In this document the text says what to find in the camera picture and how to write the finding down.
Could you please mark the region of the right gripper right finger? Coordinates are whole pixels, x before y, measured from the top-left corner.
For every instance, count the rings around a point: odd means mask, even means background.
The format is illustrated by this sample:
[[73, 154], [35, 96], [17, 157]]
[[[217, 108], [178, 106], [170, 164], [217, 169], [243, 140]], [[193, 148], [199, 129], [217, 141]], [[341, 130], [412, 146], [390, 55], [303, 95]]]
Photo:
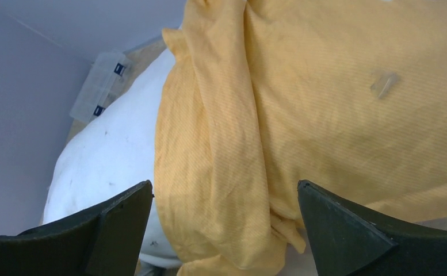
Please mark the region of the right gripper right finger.
[[308, 180], [297, 191], [319, 275], [447, 275], [447, 231], [387, 216]]

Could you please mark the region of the white pillow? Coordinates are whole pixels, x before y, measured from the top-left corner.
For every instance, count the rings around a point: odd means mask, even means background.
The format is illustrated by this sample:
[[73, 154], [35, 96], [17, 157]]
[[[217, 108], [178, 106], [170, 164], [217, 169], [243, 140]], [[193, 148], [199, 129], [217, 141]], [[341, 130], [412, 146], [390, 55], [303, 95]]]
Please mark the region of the white pillow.
[[43, 224], [154, 179], [156, 119], [174, 63], [173, 54], [163, 51], [125, 94], [69, 141], [56, 162]]

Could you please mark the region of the orange Mickey Mouse pillowcase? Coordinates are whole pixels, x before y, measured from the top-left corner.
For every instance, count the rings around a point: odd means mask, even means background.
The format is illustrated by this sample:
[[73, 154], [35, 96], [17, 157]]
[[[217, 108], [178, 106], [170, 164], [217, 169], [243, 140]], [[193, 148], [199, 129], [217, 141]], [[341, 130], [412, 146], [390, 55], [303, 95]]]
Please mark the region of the orange Mickey Mouse pillowcase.
[[297, 183], [447, 217], [447, 1], [187, 1], [155, 131], [179, 275], [276, 275]]

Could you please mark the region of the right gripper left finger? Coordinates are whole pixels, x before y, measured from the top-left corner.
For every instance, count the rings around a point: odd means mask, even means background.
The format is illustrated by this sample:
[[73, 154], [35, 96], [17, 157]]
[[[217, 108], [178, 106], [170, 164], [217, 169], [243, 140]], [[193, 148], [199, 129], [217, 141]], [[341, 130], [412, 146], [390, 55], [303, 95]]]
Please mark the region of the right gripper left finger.
[[150, 181], [16, 236], [0, 236], [0, 275], [134, 275]]

